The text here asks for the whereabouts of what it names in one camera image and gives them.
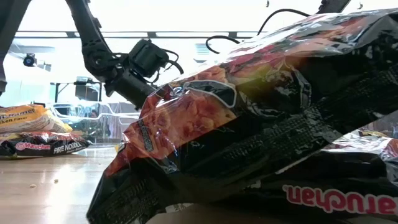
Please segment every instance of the black snack bag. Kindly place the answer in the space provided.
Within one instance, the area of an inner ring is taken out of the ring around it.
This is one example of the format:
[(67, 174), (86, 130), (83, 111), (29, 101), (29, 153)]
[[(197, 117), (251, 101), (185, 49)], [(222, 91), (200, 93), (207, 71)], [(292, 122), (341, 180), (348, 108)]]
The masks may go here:
[(397, 160), (398, 139), (356, 131), (222, 204), (280, 215), (289, 211), (296, 219), (375, 217), (398, 223)]
[(87, 148), (91, 142), (72, 133), (0, 134), (0, 156), (11, 158), (60, 156)]
[(146, 99), (90, 223), (221, 200), (398, 110), (398, 10), (321, 14), (239, 44)]

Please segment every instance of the black robotic arm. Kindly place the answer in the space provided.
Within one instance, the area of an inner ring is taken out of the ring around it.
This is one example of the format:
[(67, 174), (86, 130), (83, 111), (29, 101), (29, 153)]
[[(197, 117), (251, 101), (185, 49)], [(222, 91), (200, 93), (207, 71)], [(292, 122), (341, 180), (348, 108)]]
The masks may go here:
[[(101, 34), (101, 25), (91, 14), (90, 0), (66, 0), (79, 32), (86, 69), (105, 83), (106, 94), (114, 91), (140, 108), (155, 87), (146, 78), (164, 68), (166, 50), (150, 40), (140, 40), (128, 54), (114, 54)], [(350, 0), (322, 0), (318, 13), (341, 12)], [(5, 91), (3, 61), (24, 17), (30, 0), (0, 0), (0, 94)], [(173, 63), (181, 73), (182, 68)]]

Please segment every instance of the security camera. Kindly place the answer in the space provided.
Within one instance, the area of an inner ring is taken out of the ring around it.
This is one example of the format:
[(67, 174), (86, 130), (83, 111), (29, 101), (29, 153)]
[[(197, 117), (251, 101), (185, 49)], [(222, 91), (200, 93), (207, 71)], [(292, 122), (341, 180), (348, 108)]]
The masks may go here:
[(28, 53), (26, 54), (26, 57), (24, 58), (24, 65), (26, 67), (34, 67), (37, 65), (37, 59), (35, 58), (35, 54), (33, 53)]

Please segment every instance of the yellow noodle bag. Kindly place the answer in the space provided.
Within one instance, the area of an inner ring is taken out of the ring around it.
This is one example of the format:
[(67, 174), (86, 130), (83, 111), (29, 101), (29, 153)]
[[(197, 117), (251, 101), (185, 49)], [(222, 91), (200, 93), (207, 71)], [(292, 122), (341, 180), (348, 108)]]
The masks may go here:
[(29, 131), (69, 133), (72, 128), (42, 105), (0, 108), (0, 134)]

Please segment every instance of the wooden table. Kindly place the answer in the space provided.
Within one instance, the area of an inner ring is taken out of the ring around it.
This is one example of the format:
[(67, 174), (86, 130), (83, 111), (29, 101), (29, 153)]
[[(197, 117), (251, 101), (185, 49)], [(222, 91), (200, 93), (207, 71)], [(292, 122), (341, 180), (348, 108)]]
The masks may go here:
[(115, 155), (113, 147), (89, 148), (67, 156), (0, 161), (0, 223), (87, 223), (97, 183)]

